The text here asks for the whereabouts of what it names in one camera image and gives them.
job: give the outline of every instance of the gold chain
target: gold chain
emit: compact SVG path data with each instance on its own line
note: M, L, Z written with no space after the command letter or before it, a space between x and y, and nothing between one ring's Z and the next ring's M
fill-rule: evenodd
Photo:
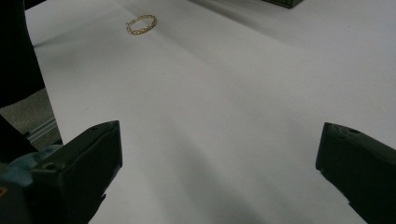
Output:
M143 19L152 19L152 23L145 28L139 29L139 30L133 30L131 26L136 23L137 21L141 21ZM149 30L151 30L155 25L157 24L157 18L152 15L144 15L144 16L139 16L138 18L128 21L126 23L126 30L128 31L129 34L131 35L141 35Z

